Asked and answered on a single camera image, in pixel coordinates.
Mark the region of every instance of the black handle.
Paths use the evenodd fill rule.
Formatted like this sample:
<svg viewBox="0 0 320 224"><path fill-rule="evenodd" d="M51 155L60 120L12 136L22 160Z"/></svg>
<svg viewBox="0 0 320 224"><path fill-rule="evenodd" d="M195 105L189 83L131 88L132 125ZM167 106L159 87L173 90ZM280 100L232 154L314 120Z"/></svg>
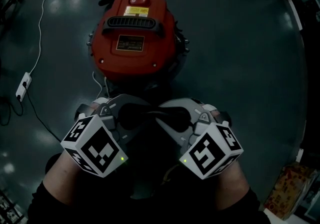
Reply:
<svg viewBox="0 0 320 224"><path fill-rule="evenodd" d="M107 33L113 29L123 28L153 31L160 37L164 36L164 27L159 21L152 18L130 16L108 18L103 24L102 33Z"/></svg>
<svg viewBox="0 0 320 224"><path fill-rule="evenodd" d="M146 120L158 118L177 132L186 131L192 126L189 111L183 107L154 107L125 104L118 113L118 122L126 130L132 130Z"/></svg>

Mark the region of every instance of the white power strip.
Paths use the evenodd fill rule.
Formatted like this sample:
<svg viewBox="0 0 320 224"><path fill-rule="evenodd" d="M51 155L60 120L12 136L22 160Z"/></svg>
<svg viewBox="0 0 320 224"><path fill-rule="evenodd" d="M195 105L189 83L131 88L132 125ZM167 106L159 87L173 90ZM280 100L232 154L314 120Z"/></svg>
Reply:
<svg viewBox="0 0 320 224"><path fill-rule="evenodd" d="M24 96L26 95L27 91L26 91L25 87L28 89L31 81L32 81L32 78L31 78L30 74L29 73L25 73L23 78L22 78L22 80L21 80L21 82L20 82L20 85L19 85L19 87L18 87L18 89L17 89L17 91L15 93L15 96L20 100L20 102L22 102Z"/></svg>

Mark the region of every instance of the red switch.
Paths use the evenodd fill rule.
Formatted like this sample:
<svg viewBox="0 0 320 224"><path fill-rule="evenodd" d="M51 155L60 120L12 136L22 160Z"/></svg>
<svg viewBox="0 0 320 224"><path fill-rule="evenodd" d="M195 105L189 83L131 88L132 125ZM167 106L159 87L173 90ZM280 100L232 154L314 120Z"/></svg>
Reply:
<svg viewBox="0 0 320 224"><path fill-rule="evenodd" d="M150 5L150 0L130 0L129 4L131 6L148 7Z"/></svg>

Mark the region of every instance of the glossy floor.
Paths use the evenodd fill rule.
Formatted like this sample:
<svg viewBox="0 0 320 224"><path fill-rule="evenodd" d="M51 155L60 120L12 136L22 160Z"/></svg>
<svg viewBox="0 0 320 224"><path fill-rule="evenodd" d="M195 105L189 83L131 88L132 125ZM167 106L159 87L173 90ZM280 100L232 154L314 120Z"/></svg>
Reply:
<svg viewBox="0 0 320 224"><path fill-rule="evenodd" d="M99 0L46 0L42 56L30 95L39 115L59 136L73 124L93 82L86 42L104 13ZM37 57L42 0L25 0L0 40L1 95L16 104L16 89ZM227 110L245 152L248 180L264 201L281 167L301 140L306 107L304 52L283 0L167 0L190 40L190 53L173 82L176 97L194 97ZM0 174L11 197L27 209L57 141L24 100L23 117L0 128Z"/></svg>

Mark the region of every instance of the cardboard box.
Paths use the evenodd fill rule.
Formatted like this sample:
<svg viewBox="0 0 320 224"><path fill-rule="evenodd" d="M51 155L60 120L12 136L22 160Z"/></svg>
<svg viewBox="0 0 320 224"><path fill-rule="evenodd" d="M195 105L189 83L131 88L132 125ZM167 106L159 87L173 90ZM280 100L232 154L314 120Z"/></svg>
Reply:
<svg viewBox="0 0 320 224"><path fill-rule="evenodd" d="M297 162L283 167L264 206L280 219L286 220L294 213L316 176L315 169Z"/></svg>

